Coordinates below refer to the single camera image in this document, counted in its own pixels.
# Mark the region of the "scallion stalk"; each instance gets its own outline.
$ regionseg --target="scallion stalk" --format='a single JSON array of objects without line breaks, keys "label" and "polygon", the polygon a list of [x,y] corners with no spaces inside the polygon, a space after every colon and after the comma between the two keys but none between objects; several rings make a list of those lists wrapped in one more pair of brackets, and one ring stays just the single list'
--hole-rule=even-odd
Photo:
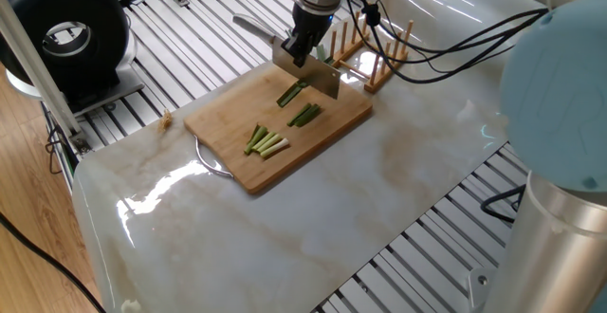
[{"label": "scallion stalk", "polygon": [[264,143],[266,143],[269,139],[271,139],[272,137],[274,137],[276,135],[276,133],[274,132],[269,132],[267,133],[267,135],[262,138],[261,140],[259,140],[259,142],[257,142],[254,146],[253,146],[253,151],[255,152],[259,152],[259,148],[261,146],[264,145]]},{"label": "scallion stalk", "polygon": [[283,138],[282,140],[280,140],[278,143],[276,143],[275,145],[273,145],[272,147],[269,147],[268,149],[266,149],[264,152],[262,152],[260,154],[260,156],[262,156],[262,158],[268,158],[271,155],[273,155],[275,152],[278,152],[280,150],[282,150],[283,148],[285,148],[286,146],[288,146],[288,140],[286,138]]},{"label": "scallion stalk", "polygon": [[296,120],[297,120],[297,119],[298,119],[298,118],[299,118],[301,115],[303,115],[303,114],[305,113],[305,111],[307,111],[308,109],[310,109],[310,107],[312,107],[312,104],[310,104],[310,103],[306,104],[306,105],[305,105],[305,106],[302,108],[302,110],[300,110],[300,112],[299,112],[299,113],[297,113],[297,115],[293,117],[293,119],[291,119],[289,122],[287,122],[287,123],[286,123],[286,125],[287,125],[287,126],[289,126],[289,127],[292,127],[292,126],[293,126],[293,124],[295,124],[295,121],[296,121]]},{"label": "scallion stalk", "polygon": [[248,141],[247,148],[245,149],[245,154],[248,156],[253,149],[253,146],[259,142],[264,135],[267,133],[267,128],[260,126],[259,124],[255,127],[253,131],[253,136]]},{"label": "scallion stalk", "polygon": [[280,141],[282,138],[283,137],[279,136],[278,134],[274,135],[272,138],[266,141],[266,143],[259,147],[257,149],[257,152],[259,152],[259,154],[262,154],[266,149],[272,147],[276,142]]},{"label": "scallion stalk", "polygon": [[295,120],[295,125],[298,127],[303,127],[307,125],[310,121],[316,118],[317,115],[321,112],[321,107],[317,104],[312,105],[312,107],[303,113],[298,119]]}]

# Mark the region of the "black cable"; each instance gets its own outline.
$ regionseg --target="black cable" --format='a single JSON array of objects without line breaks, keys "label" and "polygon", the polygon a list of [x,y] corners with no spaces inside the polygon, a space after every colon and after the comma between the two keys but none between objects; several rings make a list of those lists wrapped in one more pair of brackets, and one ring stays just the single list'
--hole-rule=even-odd
[{"label": "black cable", "polygon": [[[383,3],[381,3],[381,1],[379,1],[379,0],[378,0],[378,2],[383,7],[384,12],[386,13],[386,19],[388,20],[388,23],[390,24],[390,26],[392,26],[392,21],[390,20],[390,17],[388,16],[388,13],[386,12],[386,9],[383,6]],[[491,32],[491,31],[493,31],[496,28],[502,27],[505,24],[508,24],[509,22],[512,22],[512,21],[517,20],[517,19],[525,18],[525,17],[530,16],[530,15],[535,15],[539,19],[540,17],[542,17],[547,12],[548,12],[548,9],[533,9],[533,10],[528,10],[528,11],[525,11],[525,12],[522,12],[522,13],[518,13],[518,14],[512,15],[512,16],[510,16],[510,17],[502,20],[501,22],[499,22],[499,23],[497,23],[497,24],[495,24],[495,25],[493,25],[491,27],[485,28],[485,29],[481,30],[480,32],[475,33],[475,34],[469,36],[468,38],[466,38],[465,40],[457,43],[456,45],[451,46],[451,47],[449,47],[447,49],[443,49],[443,50],[435,50],[435,49],[425,48],[425,47],[422,47],[422,46],[416,46],[413,43],[405,42],[404,39],[402,39],[402,38],[398,38],[396,36],[395,32],[394,32],[394,28],[392,28],[392,32],[394,34],[393,38],[397,39],[398,41],[400,41],[403,44],[407,44],[407,46],[409,46],[410,48],[413,48],[415,50],[421,50],[421,51],[428,52],[428,53],[439,53],[439,54],[440,53],[444,53],[444,52],[451,53],[451,52],[457,52],[457,51],[461,51],[463,49],[479,46],[479,45],[491,42],[491,41],[493,41],[495,39],[498,39],[498,38],[504,36],[505,34],[507,34],[507,32],[509,32],[509,31],[511,32],[512,30],[514,30],[516,28],[510,28],[510,29],[508,29],[506,31],[497,33],[497,34],[495,34],[495,35],[493,35],[491,37],[487,37],[486,39],[484,39],[482,41],[474,42],[474,43],[470,43],[469,45],[466,45],[466,43],[471,42],[472,40],[474,40],[474,39],[482,36],[483,34]],[[384,29],[386,29],[386,31],[390,31],[383,24],[381,24],[381,26]]]},{"label": "black cable", "polygon": [[59,124],[55,125],[55,127],[53,129],[51,129],[50,133],[48,133],[48,139],[46,140],[46,145],[45,145],[45,150],[48,153],[48,171],[52,175],[58,175],[59,173],[62,172],[61,169],[59,171],[53,171],[53,153],[55,152],[55,145],[62,144],[62,142],[60,139],[58,139],[57,141],[53,141],[52,139],[53,139],[53,135],[55,135],[55,133],[57,133],[59,130],[60,130]]},{"label": "black cable", "polygon": [[507,223],[514,223],[514,219],[508,217],[508,216],[504,216],[503,214],[500,214],[498,212],[495,212],[494,210],[492,210],[489,205],[495,203],[496,201],[500,201],[503,199],[506,199],[514,194],[518,194],[519,195],[519,200],[521,200],[521,198],[523,197],[523,193],[524,193],[524,189],[526,188],[526,185],[522,185],[519,186],[517,188],[514,188],[510,191],[506,191],[504,193],[500,193],[497,195],[492,196],[491,198],[485,200],[482,204],[481,204],[481,210],[488,214],[491,215],[495,218],[501,219]]},{"label": "black cable", "polygon": [[511,46],[511,47],[508,47],[508,48],[505,48],[505,49],[501,50],[500,52],[495,52],[495,53],[493,53],[492,55],[486,56],[486,57],[485,57],[485,58],[483,58],[482,60],[480,60],[480,61],[476,62],[476,63],[475,63],[473,66],[475,66],[475,65],[477,65],[477,64],[480,64],[480,63],[482,63],[482,62],[484,62],[484,61],[486,61],[486,60],[488,60],[488,59],[491,59],[491,58],[493,58],[493,57],[497,57],[497,56],[501,55],[502,53],[506,53],[506,52],[508,52],[509,50],[511,50],[513,47],[514,47],[514,46]]},{"label": "black cable", "polygon": [[[347,0],[348,3],[348,8],[350,9],[350,14],[355,17],[354,15],[354,11],[352,10],[352,4],[350,2],[350,0]],[[520,29],[524,29],[528,26],[530,26],[531,24],[533,24],[535,22],[535,18],[531,18],[529,20],[527,20],[526,22],[524,22],[523,24],[521,24],[519,26]],[[355,28],[357,29],[358,33],[360,34],[361,37],[363,37],[362,32],[360,31],[359,28],[359,23],[357,23],[355,21]],[[510,39],[514,34],[516,33],[509,33],[507,35],[505,35],[504,37],[502,37],[497,43],[494,43],[492,46],[490,46],[489,48],[487,48],[486,50],[484,50],[483,52],[481,52],[480,54],[478,54],[476,57],[472,58],[471,60],[469,60],[468,62],[466,62],[465,64],[463,64],[462,66],[450,71],[449,73],[446,73],[442,76],[439,77],[435,77],[432,79],[428,79],[428,80],[417,80],[417,79],[412,79],[408,76],[403,75],[402,73],[400,73],[398,70],[396,70],[396,68],[391,64],[388,63],[390,60],[394,60],[394,58],[391,58],[389,56],[386,55],[386,53],[383,50],[383,47],[381,46],[381,42],[379,40],[379,37],[377,35],[377,31],[376,28],[373,26],[370,26],[371,31],[373,32],[374,35],[374,39],[377,43],[377,49],[375,49],[374,47],[372,47],[366,40],[363,40],[363,43],[372,51],[374,51],[376,54],[378,54],[379,56],[381,56],[381,58],[384,60],[384,63],[386,63],[386,65],[392,70],[392,72],[397,75],[398,77],[400,77],[401,79],[410,82],[410,83],[416,83],[416,84],[427,84],[427,83],[434,83],[434,82],[439,82],[439,81],[443,81],[446,80],[447,78],[454,76],[455,74],[466,70],[478,63],[481,62],[481,60],[483,60],[483,58],[485,56],[487,56],[491,51],[493,51],[494,49],[496,49],[498,46],[500,46],[501,44],[503,44],[504,42],[506,42],[508,39]]]},{"label": "black cable", "polygon": [[[386,31],[386,32],[387,32],[387,33],[388,33],[388,34],[389,34],[389,35],[390,35],[390,36],[391,36],[393,39],[397,39],[399,42],[402,42],[403,44],[404,44],[404,43],[406,43],[406,44],[407,44],[407,46],[409,46],[409,47],[410,47],[411,49],[413,49],[415,52],[417,52],[417,53],[421,54],[421,55],[424,57],[424,59],[422,59],[422,60],[415,60],[415,61],[412,61],[412,60],[403,61],[403,60],[399,60],[399,59],[397,59],[397,58],[388,57],[388,59],[389,59],[389,60],[391,60],[391,61],[393,61],[393,62],[398,62],[398,63],[403,63],[403,64],[421,64],[421,63],[429,63],[429,61],[434,60],[434,59],[436,59],[436,58],[438,58],[438,57],[444,56],[444,55],[445,55],[445,54],[447,54],[447,53],[458,52],[458,51],[465,50],[465,49],[468,49],[468,48],[472,48],[472,47],[480,46],[480,45],[483,45],[483,44],[486,44],[486,43],[492,42],[492,41],[494,41],[494,40],[496,40],[496,39],[498,39],[498,38],[502,38],[502,37],[504,37],[504,36],[509,36],[509,37],[512,37],[514,34],[518,33],[518,32],[519,32],[519,31],[521,31],[522,29],[524,29],[524,28],[528,27],[530,24],[533,24],[533,23],[534,23],[534,22],[536,22],[538,19],[540,19],[540,18],[541,18],[541,17],[542,17],[544,14],[546,14],[546,13],[547,13],[547,9],[533,9],[533,10],[529,10],[529,11],[526,11],[526,12],[523,12],[523,13],[515,14],[515,15],[513,15],[513,16],[511,16],[511,17],[509,17],[509,18],[506,18],[505,20],[503,20],[503,21],[501,21],[501,22],[499,22],[499,23],[497,23],[497,24],[495,24],[495,25],[493,25],[493,26],[489,27],[489,28],[485,28],[485,29],[483,29],[482,31],[480,31],[480,32],[478,32],[478,33],[476,33],[476,34],[474,34],[474,35],[472,35],[472,36],[468,37],[468,38],[467,38],[467,39],[465,39],[464,41],[462,41],[462,42],[460,42],[460,43],[458,43],[458,44],[456,44],[456,45],[454,45],[454,46],[451,46],[451,47],[449,47],[449,48],[447,48],[447,49],[444,49],[444,50],[433,50],[433,49],[428,49],[428,48],[421,47],[421,46],[416,46],[416,45],[414,45],[413,43],[405,42],[405,41],[404,41],[404,39],[399,38],[399,37],[396,35],[396,32],[395,32],[394,26],[392,25],[392,20],[390,19],[390,16],[389,16],[388,12],[386,11],[386,8],[385,8],[385,6],[383,5],[383,3],[381,2],[381,0],[377,0],[377,1],[376,1],[376,4],[380,4],[380,5],[381,5],[381,7],[382,7],[382,9],[383,9],[383,11],[384,11],[384,14],[386,15],[386,19],[388,20],[388,23],[389,23],[389,25],[390,25],[390,28],[387,28],[387,27],[385,27],[385,25],[384,25],[384,24],[380,23],[381,27],[382,27],[382,28],[383,28],[383,29],[384,29],[384,30],[385,30],[385,31]],[[466,45],[466,43],[468,43],[468,42],[472,41],[473,39],[478,38],[479,36],[481,36],[481,35],[483,35],[483,34],[486,34],[486,33],[490,32],[490,31],[492,31],[492,30],[494,30],[494,29],[496,29],[496,28],[498,28],[498,27],[500,27],[500,26],[503,26],[503,25],[505,25],[505,24],[507,24],[507,23],[509,23],[509,22],[513,21],[513,20],[517,20],[517,19],[520,19],[520,18],[524,18],[524,17],[526,17],[526,16],[533,15],[533,14],[535,14],[535,16],[534,16],[533,18],[528,19],[527,21],[523,22],[522,24],[519,24],[519,25],[518,25],[517,27],[515,27],[515,28],[510,28],[510,29],[507,29],[507,30],[505,30],[505,31],[503,31],[503,32],[497,33],[497,34],[495,34],[495,35],[493,35],[493,36],[491,36],[491,37],[485,38],[485,39],[483,39],[483,40],[481,40],[481,41],[474,42],[474,43],[470,43],[470,44]],[[425,55],[423,52],[427,52],[427,53],[436,53],[436,55],[431,56],[430,58],[428,58],[428,57],[427,57],[427,56],[426,56],[426,55]],[[434,67],[433,67],[433,66],[432,66],[430,63],[429,63],[429,65],[430,65],[430,67],[431,67],[431,68],[432,68],[434,71],[436,71],[436,72],[440,72],[440,73],[449,73],[449,71],[439,71],[439,70],[436,70],[436,69],[435,69],[435,68],[434,68]]]},{"label": "black cable", "polygon": [[44,250],[38,248],[38,246],[28,240],[28,238],[24,236],[24,234],[21,233],[17,228],[15,228],[15,226],[12,225],[12,223],[10,223],[7,217],[1,212],[0,224],[2,224],[2,226],[5,227],[10,232],[10,234],[17,239],[17,241],[21,242],[21,244],[23,244],[26,248],[33,251],[36,255],[40,256],[42,259],[44,259],[53,267],[55,267],[55,269],[59,270],[59,272],[61,272],[67,278],[67,280],[74,284],[84,294],[86,299],[88,299],[88,301],[93,304],[93,306],[95,307],[95,309],[97,309],[99,313],[105,313],[103,306],[101,306],[97,299],[95,299],[93,294],[91,294],[91,292],[86,288],[86,286],[80,280],[78,280],[76,275],[72,274],[72,272],[69,271],[69,269],[67,269],[66,267],[64,267],[64,265],[59,263],[59,261],[55,260]]},{"label": "black cable", "polygon": [[[376,4],[380,4],[380,5],[381,5],[381,7],[383,8],[383,12],[384,12],[384,14],[386,15],[386,19],[388,19],[388,23],[390,23],[390,28],[392,29],[392,33],[394,34],[394,35],[393,35],[393,37],[398,38],[398,36],[396,35],[395,28],[394,28],[394,26],[392,25],[392,20],[390,20],[390,16],[388,16],[388,11],[386,10],[386,7],[385,7],[385,6],[383,6],[383,2],[382,2],[381,0],[377,0],[377,1],[376,1]],[[434,70],[434,72],[438,72],[438,73],[449,73],[449,71],[442,71],[442,70],[439,70],[439,69],[437,69],[436,67],[434,67],[434,65],[432,65],[431,60],[433,60],[434,58],[437,58],[436,56],[432,56],[431,58],[428,58],[428,56],[426,56],[426,54],[424,54],[424,52],[423,52],[423,51],[421,51],[421,50],[417,49],[416,47],[411,47],[411,48],[412,48],[412,49],[413,49],[415,52],[419,53],[419,54],[420,54],[422,57],[424,57],[424,59],[423,59],[423,60],[418,60],[418,61],[411,61],[411,60],[408,60],[408,61],[406,61],[406,62],[407,62],[407,64],[416,64],[416,63],[424,63],[424,62],[426,62],[426,63],[428,63],[428,65],[430,66],[430,68],[431,68],[432,70]]]}]

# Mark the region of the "power cord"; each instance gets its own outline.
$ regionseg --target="power cord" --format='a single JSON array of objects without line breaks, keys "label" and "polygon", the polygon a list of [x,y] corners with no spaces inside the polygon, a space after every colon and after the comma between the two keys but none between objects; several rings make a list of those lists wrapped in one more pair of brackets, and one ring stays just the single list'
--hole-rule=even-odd
[{"label": "power cord", "polygon": [[526,185],[521,185],[521,186],[519,186],[517,188],[514,188],[514,189],[512,189],[510,191],[506,191],[504,193],[496,194],[496,195],[492,196],[491,198],[485,200],[481,204],[481,210],[484,213],[486,213],[486,214],[488,214],[490,216],[493,216],[495,218],[501,219],[501,220],[503,220],[503,221],[505,221],[507,223],[510,223],[510,224],[514,223],[514,219],[512,219],[512,218],[510,218],[508,216],[505,216],[503,214],[500,214],[498,212],[495,212],[494,210],[492,210],[489,207],[489,205],[495,203],[496,201],[500,201],[500,200],[506,199],[506,198],[508,198],[508,197],[510,197],[512,195],[518,194],[519,198],[517,199],[517,201],[515,201],[514,203],[512,203],[512,206],[511,206],[512,210],[514,210],[515,212],[518,212],[519,205],[521,204],[521,200],[523,199],[523,193],[524,193],[524,189],[525,188],[526,188]]},{"label": "power cord", "polygon": [[28,238],[21,233],[17,228],[15,228],[12,223],[7,219],[7,217],[0,212],[0,224],[10,232],[10,234],[17,239],[17,241],[21,242],[27,249],[33,251],[36,255],[40,256],[43,260],[47,261],[51,264],[55,269],[59,270],[72,284],[74,284],[81,293],[86,297],[86,299],[95,307],[97,312],[105,313],[103,306],[95,299],[95,296],[86,288],[86,286],[78,280],[76,275],[74,275],[69,269],[67,269],[64,265],[59,263],[59,261],[55,260],[52,256],[47,254],[44,250],[38,248],[35,244],[33,244]]},{"label": "power cord", "polygon": [[[354,11],[352,10],[351,0],[346,0],[346,1],[347,1],[347,4],[348,4],[348,8],[350,10],[350,14],[352,15],[353,18],[356,18],[356,16],[354,15]],[[479,64],[479,63],[481,63],[483,61],[486,61],[488,58],[492,58],[492,57],[495,57],[495,56],[497,56],[499,54],[504,53],[504,51],[498,52],[498,53],[495,53],[494,55],[491,55],[491,56],[485,58],[491,51],[493,51],[494,49],[496,49],[501,44],[505,43],[508,39],[510,39],[512,36],[514,36],[520,30],[531,26],[535,21],[537,21],[541,17],[540,14],[536,14],[536,16],[532,17],[531,19],[528,19],[524,23],[522,23],[519,26],[517,26],[516,30],[505,31],[506,34],[504,34],[504,33],[497,34],[496,37],[500,38],[497,41],[497,43],[494,43],[492,46],[490,46],[489,48],[487,48],[486,50],[484,50],[483,52],[481,52],[476,57],[472,58],[470,61],[466,62],[462,66],[460,66],[460,67],[458,67],[458,68],[456,68],[456,69],[454,69],[452,71],[445,72],[442,76],[439,76],[439,77],[435,77],[435,78],[428,79],[428,80],[417,80],[417,79],[413,79],[413,78],[410,78],[408,76],[403,75],[402,73],[400,73],[398,70],[396,70],[394,68],[394,66],[392,65],[392,63],[389,63],[389,61],[394,61],[394,62],[399,62],[399,63],[403,63],[403,64],[411,64],[410,61],[402,61],[402,60],[399,60],[397,58],[390,57],[390,56],[386,55],[386,53],[384,52],[383,47],[381,46],[381,41],[379,40],[379,37],[377,35],[377,30],[376,30],[376,26],[380,22],[379,13],[377,11],[377,5],[376,5],[375,9],[373,7],[371,7],[371,6],[369,6],[369,5],[366,5],[364,7],[364,9],[363,9],[363,12],[366,12],[366,14],[367,14],[366,20],[367,20],[367,23],[369,24],[369,27],[370,27],[370,29],[371,29],[371,31],[373,33],[374,39],[375,39],[376,44],[377,44],[377,48],[375,48],[374,46],[371,46],[369,44],[369,42],[367,42],[366,40],[363,40],[364,44],[369,49],[371,49],[376,54],[378,54],[384,60],[384,63],[386,63],[386,65],[393,71],[393,73],[395,75],[397,75],[398,77],[400,77],[401,79],[403,79],[403,80],[405,80],[407,82],[417,83],[417,84],[427,84],[427,83],[434,83],[434,82],[439,82],[439,81],[446,80],[447,78],[449,78],[451,76],[454,76],[455,74],[457,74],[457,73],[459,73],[459,72],[461,72],[463,70],[466,70],[466,69],[468,69],[468,68],[470,68],[472,66],[475,66],[475,65],[477,65],[477,64]],[[360,31],[359,23],[356,20],[354,21],[354,25],[355,25],[355,28],[357,29],[359,35],[362,37],[363,35],[362,35],[361,31]],[[443,54],[444,53],[449,53],[449,52],[454,51],[457,48],[463,49],[463,46],[465,45],[465,43],[469,42],[470,40],[474,39],[475,37],[478,37],[478,36],[484,34],[482,32],[479,32],[479,33],[475,34],[474,36],[472,36],[472,37],[470,37],[470,38],[468,38],[468,39],[460,42],[459,44],[450,47],[448,50],[441,50],[440,53],[443,53]]]}]

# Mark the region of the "metal grate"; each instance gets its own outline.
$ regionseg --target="metal grate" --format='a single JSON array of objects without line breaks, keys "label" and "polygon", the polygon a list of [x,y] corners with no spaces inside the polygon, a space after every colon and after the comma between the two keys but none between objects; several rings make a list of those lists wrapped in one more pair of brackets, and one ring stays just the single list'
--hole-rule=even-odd
[{"label": "metal grate", "polygon": [[[506,144],[313,312],[468,312],[469,272],[497,267],[510,237],[480,203],[525,184],[527,172]],[[505,201],[491,208],[516,215]]]}]

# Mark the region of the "wooden floor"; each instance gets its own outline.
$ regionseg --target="wooden floor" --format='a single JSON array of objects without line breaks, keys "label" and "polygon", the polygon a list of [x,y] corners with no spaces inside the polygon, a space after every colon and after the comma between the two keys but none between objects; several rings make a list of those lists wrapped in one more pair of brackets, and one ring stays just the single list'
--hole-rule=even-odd
[{"label": "wooden floor", "polygon": [[[17,94],[0,71],[0,211],[99,297],[64,178],[48,171],[40,104]],[[94,311],[63,275],[0,228],[1,313]]]}]

